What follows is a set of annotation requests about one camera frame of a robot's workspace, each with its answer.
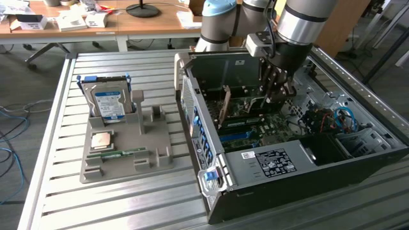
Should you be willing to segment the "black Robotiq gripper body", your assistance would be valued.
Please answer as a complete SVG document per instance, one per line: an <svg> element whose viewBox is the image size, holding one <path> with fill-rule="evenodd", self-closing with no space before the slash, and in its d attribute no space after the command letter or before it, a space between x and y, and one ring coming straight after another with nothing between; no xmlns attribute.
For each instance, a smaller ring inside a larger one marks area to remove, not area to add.
<svg viewBox="0 0 409 230"><path fill-rule="evenodd" d="M268 57L268 61L273 66L285 70L289 75L293 75L307 59L312 44L277 43L275 48L276 55Z"/></svg>

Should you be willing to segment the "graphics card with metal bracket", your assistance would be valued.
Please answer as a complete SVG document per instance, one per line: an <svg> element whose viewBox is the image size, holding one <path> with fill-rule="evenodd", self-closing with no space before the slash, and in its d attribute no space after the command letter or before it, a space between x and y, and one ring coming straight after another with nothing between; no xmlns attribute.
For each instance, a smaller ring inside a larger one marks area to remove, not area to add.
<svg viewBox="0 0 409 230"><path fill-rule="evenodd" d="M263 117L265 114L272 114L280 111L284 101L271 103L269 99L265 104L261 104L264 100L264 93L257 87L231 87L224 85L223 105L220 108L220 115L218 118L218 129L226 129L222 127L224 121L228 119Z"/></svg>

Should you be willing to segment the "green motherboard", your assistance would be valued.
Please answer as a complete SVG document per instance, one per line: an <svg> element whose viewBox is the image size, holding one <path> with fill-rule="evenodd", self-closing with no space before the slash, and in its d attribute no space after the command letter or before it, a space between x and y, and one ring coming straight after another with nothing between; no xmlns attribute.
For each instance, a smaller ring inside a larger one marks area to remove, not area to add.
<svg viewBox="0 0 409 230"><path fill-rule="evenodd" d="M206 104L219 137L252 131L250 138L222 142L226 153L283 143L289 141L292 138L297 138L303 134L303 128L295 131L291 129L292 124L288 119L292 115L284 115L280 111L272 114L265 114L263 116L264 121L259 124L219 130L218 118L220 115L223 100L210 100Z"/></svg>

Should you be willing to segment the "installed RAM stick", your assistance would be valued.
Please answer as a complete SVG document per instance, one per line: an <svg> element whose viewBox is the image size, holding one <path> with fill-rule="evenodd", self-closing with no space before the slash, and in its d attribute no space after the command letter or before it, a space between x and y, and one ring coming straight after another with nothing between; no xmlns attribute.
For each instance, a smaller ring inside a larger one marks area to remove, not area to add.
<svg viewBox="0 0 409 230"><path fill-rule="evenodd" d="M243 127L243 126L259 124L263 121L264 121L263 117L228 119L227 121L224 121L222 127L223 128Z"/></svg>

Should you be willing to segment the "blue expansion slot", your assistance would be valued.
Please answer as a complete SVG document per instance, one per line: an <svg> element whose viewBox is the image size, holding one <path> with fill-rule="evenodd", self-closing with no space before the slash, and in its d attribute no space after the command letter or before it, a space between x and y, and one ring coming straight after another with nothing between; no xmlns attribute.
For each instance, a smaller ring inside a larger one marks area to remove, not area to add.
<svg viewBox="0 0 409 230"><path fill-rule="evenodd" d="M224 136L220 136L220 141L224 142L224 141L234 141L238 139L246 139L246 138L250 138L251 135L252 135L252 131L224 135Z"/></svg>

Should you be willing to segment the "silver disk bay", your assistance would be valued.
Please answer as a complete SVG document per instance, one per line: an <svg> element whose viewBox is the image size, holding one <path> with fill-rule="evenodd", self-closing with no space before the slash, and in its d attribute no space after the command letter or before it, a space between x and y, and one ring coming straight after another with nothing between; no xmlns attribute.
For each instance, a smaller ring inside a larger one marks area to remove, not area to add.
<svg viewBox="0 0 409 230"><path fill-rule="evenodd" d="M365 128L349 134L336 134L336 138L353 157L365 156L392 149L391 144L372 128Z"/></svg>

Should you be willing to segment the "white paper booklet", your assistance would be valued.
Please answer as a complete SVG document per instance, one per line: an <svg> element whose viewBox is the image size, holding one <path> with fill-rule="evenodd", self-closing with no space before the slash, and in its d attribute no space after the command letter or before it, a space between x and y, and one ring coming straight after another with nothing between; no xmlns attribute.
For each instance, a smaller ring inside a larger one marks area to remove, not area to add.
<svg viewBox="0 0 409 230"><path fill-rule="evenodd" d="M203 23L194 21L191 12L178 11L176 16L184 29L202 29Z"/></svg>

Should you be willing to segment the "blue case latch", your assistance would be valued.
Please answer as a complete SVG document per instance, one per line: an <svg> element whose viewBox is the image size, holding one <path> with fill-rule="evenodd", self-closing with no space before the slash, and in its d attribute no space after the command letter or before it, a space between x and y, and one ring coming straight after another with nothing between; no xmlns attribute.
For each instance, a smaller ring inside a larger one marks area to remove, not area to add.
<svg viewBox="0 0 409 230"><path fill-rule="evenodd" d="M220 178L220 174L219 174L218 169L214 169L214 170L207 171L207 172L204 173L204 180L206 180L206 181L219 180L219 178Z"/></svg>

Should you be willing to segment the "open black PC case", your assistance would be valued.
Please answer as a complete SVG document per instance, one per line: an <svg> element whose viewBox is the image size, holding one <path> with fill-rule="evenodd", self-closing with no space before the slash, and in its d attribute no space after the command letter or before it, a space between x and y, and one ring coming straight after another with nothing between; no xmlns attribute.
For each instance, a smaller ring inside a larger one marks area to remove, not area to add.
<svg viewBox="0 0 409 230"><path fill-rule="evenodd" d="M291 129L317 168L263 184L238 188L230 176L226 152L206 102L223 100L224 85L257 87L265 61L244 50L175 56L175 86L183 127L194 161L207 221L215 225L240 217L283 208L300 201L363 188L389 165L409 160L409 122L371 92L340 63L313 48L293 75L297 90L280 112L292 115ZM336 134L372 128L392 149L353 157ZM206 181L204 173L218 169L219 180Z"/></svg>

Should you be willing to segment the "wooden desk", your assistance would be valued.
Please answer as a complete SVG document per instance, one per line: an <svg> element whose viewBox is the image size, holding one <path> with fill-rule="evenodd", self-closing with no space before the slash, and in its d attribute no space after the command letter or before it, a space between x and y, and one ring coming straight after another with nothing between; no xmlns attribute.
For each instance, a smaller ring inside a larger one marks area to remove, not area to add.
<svg viewBox="0 0 409 230"><path fill-rule="evenodd" d="M0 22L0 45L40 44L56 42L116 41L119 45L128 39L190 38L200 37L200 29L186 29L176 13L187 11L179 0L147 0L158 6L160 16L136 18L126 12L108 16L104 28L87 28L62 32L58 24L47 23L44 30L11 30L12 17Z"/></svg>

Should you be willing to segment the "black round lamp base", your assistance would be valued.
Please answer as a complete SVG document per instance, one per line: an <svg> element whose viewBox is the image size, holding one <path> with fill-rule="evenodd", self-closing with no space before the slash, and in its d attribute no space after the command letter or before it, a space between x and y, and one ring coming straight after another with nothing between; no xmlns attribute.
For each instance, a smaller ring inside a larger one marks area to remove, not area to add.
<svg viewBox="0 0 409 230"><path fill-rule="evenodd" d="M139 0L139 4L130 5L126 8L126 11L130 15L138 18L151 18L160 14L159 8L144 3L143 0Z"/></svg>

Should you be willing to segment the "hard disk in blue caddy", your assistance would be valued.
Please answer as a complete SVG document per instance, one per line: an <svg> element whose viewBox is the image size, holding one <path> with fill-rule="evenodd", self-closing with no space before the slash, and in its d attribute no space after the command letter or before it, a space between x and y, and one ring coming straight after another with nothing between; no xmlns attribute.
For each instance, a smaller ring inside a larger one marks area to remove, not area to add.
<svg viewBox="0 0 409 230"><path fill-rule="evenodd" d="M76 77L78 86L86 96L91 117L102 117L106 124L120 122L136 111L131 99L131 76Z"/></svg>

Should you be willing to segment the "green RAM stick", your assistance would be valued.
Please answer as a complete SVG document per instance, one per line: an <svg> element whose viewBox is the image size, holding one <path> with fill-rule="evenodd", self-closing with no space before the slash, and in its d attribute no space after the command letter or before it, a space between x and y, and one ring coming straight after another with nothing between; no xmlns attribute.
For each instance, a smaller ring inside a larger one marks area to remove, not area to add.
<svg viewBox="0 0 409 230"><path fill-rule="evenodd" d="M104 153L95 153L87 156L87 158L95 158L95 157L102 157L103 159L111 159L111 158L120 158L124 156L130 156L134 155L135 153L147 151L147 148L136 148L136 149L128 149L128 150L115 150L115 151L110 151L110 152L104 152Z"/></svg>

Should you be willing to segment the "white box with round insert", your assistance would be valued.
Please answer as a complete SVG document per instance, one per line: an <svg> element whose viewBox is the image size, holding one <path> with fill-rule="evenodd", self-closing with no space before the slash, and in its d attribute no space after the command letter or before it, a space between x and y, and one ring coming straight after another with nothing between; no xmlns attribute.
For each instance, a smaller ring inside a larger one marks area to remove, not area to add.
<svg viewBox="0 0 409 230"><path fill-rule="evenodd" d="M62 32L87 29L87 23L82 16L60 15L56 18L58 26Z"/></svg>

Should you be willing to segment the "white box with black lid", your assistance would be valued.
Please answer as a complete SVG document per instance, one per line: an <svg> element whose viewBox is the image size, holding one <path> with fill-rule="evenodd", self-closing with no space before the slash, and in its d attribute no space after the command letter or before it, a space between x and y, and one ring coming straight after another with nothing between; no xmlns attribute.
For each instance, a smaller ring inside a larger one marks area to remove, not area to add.
<svg viewBox="0 0 409 230"><path fill-rule="evenodd" d="M16 14L22 30L44 30L48 19L44 15Z"/></svg>

